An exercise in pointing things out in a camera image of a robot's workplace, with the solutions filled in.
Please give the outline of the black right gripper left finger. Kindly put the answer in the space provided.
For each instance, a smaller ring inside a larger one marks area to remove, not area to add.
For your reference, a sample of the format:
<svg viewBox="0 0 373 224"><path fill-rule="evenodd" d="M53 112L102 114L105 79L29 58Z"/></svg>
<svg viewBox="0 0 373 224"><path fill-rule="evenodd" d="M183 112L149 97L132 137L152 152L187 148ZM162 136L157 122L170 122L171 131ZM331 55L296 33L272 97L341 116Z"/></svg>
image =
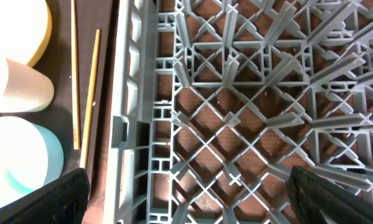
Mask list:
<svg viewBox="0 0 373 224"><path fill-rule="evenodd" d="M77 168L0 208L0 223L81 223L89 193L87 172Z"/></svg>

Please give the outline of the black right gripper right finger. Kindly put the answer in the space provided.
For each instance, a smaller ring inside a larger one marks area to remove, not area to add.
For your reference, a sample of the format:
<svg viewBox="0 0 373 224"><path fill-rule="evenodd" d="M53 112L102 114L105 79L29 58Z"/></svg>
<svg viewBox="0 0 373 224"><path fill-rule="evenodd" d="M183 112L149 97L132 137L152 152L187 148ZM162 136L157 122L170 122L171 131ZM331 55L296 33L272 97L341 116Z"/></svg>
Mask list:
<svg viewBox="0 0 373 224"><path fill-rule="evenodd" d="M300 223L373 223L373 204L328 180L293 166L286 181L291 208Z"/></svg>

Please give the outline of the white cup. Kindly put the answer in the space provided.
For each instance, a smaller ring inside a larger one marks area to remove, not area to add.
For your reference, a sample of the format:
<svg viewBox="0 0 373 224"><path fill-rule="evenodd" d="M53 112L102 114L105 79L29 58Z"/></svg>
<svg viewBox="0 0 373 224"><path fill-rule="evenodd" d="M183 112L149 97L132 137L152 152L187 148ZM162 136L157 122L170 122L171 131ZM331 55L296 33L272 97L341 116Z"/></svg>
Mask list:
<svg viewBox="0 0 373 224"><path fill-rule="evenodd" d="M0 57L0 113L41 111L53 97L54 85L47 76Z"/></svg>

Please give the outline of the light blue bowl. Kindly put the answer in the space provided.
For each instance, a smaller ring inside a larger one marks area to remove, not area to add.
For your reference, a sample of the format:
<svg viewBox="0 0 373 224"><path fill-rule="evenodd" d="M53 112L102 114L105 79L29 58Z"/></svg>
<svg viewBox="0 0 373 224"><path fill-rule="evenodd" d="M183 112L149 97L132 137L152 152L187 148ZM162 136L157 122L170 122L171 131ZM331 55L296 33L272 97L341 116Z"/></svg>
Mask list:
<svg viewBox="0 0 373 224"><path fill-rule="evenodd" d="M0 117L0 208L58 179L63 166L63 148L52 131Z"/></svg>

